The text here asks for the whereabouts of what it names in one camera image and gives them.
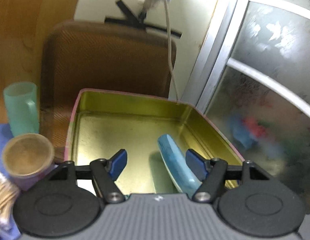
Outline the blue pencil case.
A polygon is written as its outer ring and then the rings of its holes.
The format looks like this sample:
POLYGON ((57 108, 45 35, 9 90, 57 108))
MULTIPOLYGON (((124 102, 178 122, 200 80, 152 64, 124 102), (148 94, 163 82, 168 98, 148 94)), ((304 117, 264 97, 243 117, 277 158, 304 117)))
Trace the blue pencil case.
POLYGON ((158 146, 164 165, 177 191, 191 198, 201 182, 186 164, 185 156, 180 148, 169 134, 158 138, 158 146))

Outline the cotton swab bag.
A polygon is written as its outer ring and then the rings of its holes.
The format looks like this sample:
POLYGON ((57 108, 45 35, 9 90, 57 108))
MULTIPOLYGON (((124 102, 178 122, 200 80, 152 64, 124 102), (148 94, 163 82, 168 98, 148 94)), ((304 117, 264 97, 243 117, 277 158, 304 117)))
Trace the cotton swab bag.
POLYGON ((18 187, 0 172, 0 228, 5 231, 12 227, 11 211, 19 193, 18 187))

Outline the pink macaron biscuit tin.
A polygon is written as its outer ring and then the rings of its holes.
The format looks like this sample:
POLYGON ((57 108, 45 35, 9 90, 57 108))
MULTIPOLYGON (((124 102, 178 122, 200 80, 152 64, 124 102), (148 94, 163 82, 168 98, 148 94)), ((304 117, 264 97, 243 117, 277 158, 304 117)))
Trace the pink macaron biscuit tin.
POLYGON ((88 165, 124 149, 128 162, 116 181, 123 194, 175 193, 158 147, 158 138, 164 134, 182 152, 192 148, 208 159, 219 157, 230 165, 243 162, 217 127, 191 105, 98 89, 83 89, 78 94, 64 159, 88 165))

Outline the round paper food tub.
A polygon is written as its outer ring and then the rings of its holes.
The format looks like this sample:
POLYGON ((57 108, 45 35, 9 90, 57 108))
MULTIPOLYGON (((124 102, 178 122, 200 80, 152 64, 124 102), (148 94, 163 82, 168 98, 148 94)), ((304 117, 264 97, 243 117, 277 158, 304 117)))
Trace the round paper food tub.
POLYGON ((19 135, 7 142, 2 163, 15 184, 26 191, 54 169, 54 146, 40 134, 19 135))

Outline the frosted glass window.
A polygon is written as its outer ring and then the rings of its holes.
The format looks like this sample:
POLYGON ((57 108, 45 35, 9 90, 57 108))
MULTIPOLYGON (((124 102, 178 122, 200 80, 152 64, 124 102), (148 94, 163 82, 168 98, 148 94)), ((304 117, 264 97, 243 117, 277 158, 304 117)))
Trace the frosted glass window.
POLYGON ((198 109, 310 198, 310 0, 233 0, 220 31, 198 109))

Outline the teal plastic mug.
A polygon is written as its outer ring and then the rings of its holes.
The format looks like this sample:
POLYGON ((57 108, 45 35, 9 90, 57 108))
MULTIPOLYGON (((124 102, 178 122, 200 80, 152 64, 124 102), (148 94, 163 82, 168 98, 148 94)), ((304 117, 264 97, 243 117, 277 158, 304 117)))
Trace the teal plastic mug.
POLYGON ((12 135, 39 133, 37 86, 32 82, 16 82, 3 90, 12 135))

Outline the wooden board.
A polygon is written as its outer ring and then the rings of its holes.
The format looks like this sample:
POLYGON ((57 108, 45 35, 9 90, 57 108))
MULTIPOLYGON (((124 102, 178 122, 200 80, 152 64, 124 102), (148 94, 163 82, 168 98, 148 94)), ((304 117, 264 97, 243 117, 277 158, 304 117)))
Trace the wooden board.
POLYGON ((71 20, 78 0, 0 0, 0 124, 7 122, 3 89, 11 83, 40 84, 47 35, 71 20))

